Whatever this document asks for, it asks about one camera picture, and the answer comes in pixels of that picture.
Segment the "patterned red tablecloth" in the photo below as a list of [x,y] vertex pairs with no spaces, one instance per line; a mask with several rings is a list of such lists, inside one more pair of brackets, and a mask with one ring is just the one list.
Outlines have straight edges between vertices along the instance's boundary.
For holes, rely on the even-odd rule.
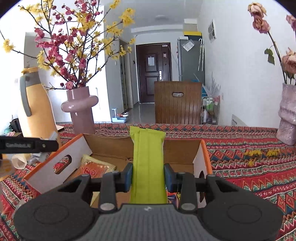
[[[129,136],[130,126],[164,131],[167,138],[204,139],[213,173],[277,204],[283,224],[276,240],[295,240],[295,145],[280,142],[276,128],[100,123],[96,135]],[[33,168],[27,165],[1,181],[1,240],[19,240],[12,215],[22,199],[37,195],[24,180]]]

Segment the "crumpled paper cup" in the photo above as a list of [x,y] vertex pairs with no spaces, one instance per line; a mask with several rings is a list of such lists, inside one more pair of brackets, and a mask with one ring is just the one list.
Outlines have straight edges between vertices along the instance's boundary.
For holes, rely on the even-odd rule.
[[13,166],[18,169],[24,169],[28,164],[31,154],[15,154],[11,157],[11,163]]

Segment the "green snack packet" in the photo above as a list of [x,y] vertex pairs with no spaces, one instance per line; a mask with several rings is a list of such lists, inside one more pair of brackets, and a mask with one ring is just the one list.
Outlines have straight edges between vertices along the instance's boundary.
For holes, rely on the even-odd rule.
[[167,204],[164,174],[165,132],[130,127],[133,141],[132,204]]

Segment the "fallen yellow petals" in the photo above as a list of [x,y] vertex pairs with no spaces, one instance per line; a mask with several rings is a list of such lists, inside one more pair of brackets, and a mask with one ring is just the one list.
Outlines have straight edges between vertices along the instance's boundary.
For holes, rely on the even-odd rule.
[[261,160],[264,157],[278,157],[280,155],[280,149],[268,149],[263,151],[261,149],[246,150],[243,153],[245,158],[248,158],[247,165],[249,167],[255,166],[256,161]]

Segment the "pink glass vase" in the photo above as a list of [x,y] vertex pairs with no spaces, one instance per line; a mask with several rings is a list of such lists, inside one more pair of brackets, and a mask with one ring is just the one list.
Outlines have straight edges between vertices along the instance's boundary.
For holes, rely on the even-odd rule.
[[94,134],[95,124],[92,108],[98,104],[98,97],[90,95],[89,87],[79,87],[67,90],[67,101],[61,104],[65,113],[70,113],[74,133]]

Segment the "metal storage rack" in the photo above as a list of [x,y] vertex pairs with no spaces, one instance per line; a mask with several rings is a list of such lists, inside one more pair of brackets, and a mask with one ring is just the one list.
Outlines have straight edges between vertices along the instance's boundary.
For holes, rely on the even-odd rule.
[[211,75],[209,86],[202,85],[201,124],[218,125],[220,111],[220,89]]

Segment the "grey refrigerator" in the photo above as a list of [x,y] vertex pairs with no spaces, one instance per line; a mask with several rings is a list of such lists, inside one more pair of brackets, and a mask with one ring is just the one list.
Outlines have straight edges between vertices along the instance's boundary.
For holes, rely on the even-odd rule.
[[205,84],[205,47],[202,36],[178,39],[179,81]]

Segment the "textured pink vase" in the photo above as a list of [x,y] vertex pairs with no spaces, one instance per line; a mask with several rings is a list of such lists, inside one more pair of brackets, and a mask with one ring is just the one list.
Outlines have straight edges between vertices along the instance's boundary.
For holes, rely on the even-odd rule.
[[282,84],[280,109],[280,125],[276,137],[288,146],[295,144],[295,85]]

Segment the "red anime snack bag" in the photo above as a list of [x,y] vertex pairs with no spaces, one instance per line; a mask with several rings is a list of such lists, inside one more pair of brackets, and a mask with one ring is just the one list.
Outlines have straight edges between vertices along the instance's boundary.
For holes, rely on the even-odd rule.
[[180,203],[180,197],[181,194],[178,192],[168,192],[166,191],[167,194],[167,198],[168,198],[168,203],[173,204],[176,208],[179,207],[179,203]]

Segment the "wooden chair back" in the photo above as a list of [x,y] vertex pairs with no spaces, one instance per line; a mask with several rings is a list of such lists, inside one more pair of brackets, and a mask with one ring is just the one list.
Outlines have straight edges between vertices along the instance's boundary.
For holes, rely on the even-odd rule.
[[182,81],[155,82],[154,104],[156,123],[199,125],[202,84]]

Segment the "orange striped snack bar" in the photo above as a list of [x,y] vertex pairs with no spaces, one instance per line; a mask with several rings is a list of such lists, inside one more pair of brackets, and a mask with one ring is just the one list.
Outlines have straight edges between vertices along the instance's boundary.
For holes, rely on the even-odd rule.
[[116,166],[113,164],[83,155],[80,158],[78,168],[65,181],[70,181],[84,174],[90,175],[91,178],[101,178],[105,173],[112,172],[115,169]]

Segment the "yellow thermos jug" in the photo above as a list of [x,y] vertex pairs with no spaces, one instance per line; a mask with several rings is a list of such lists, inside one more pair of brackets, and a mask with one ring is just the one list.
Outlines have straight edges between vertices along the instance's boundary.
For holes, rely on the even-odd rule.
[[23,136],[42,139],[55,137],[61,146],[51,102],[41,83],[38,67],[22,70],[20,95],[21,104],[18,119]]

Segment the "dark entrance door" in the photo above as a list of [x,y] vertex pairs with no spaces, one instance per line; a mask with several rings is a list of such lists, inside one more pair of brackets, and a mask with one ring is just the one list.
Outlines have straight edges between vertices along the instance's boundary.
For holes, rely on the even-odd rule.
[[154,83],[171,81],[170,43],[136,45],[140,103],[154,102]]

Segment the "red yellow blossom branches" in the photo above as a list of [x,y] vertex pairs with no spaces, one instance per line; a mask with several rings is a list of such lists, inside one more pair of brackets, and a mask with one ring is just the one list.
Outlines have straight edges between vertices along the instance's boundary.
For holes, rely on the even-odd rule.
[[62,78],[60,90],[85,87],[107,65],[132,51],[135,39],[128,47],[116,47],[124,29],[134,24],[135,9],[126,8],[117,21],[107,23],[107,17],[120,5],[113,1],[106,10],[100,1],[74,1],[74,5],[58,5],[57,1],[38,1],[28,6],[19,5],[34,23],[33,38],[36,54],[16,49],[4,35],[5,52],[15,52],[34,59],[37,68],[50,71]]

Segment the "red cardboard snack box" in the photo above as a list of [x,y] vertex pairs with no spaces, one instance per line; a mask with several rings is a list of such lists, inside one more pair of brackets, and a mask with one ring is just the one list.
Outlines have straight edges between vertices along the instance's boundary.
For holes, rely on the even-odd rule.
[[[127,137],[103,137],[80,134],[46,161],[37,165],[25,176],[27,183],[39,193],[45,193],[65,182],[78,168],[80,158],[91,155],[95,159],[124,169],[133,159],[133,141]],[[196,178],[212,173],[209,154],[204,140],[167,138],[164,140],[164,163],[170,164],[175,172],[188,172]],[[130,193],[120,195],[118,204],[130,201]]]

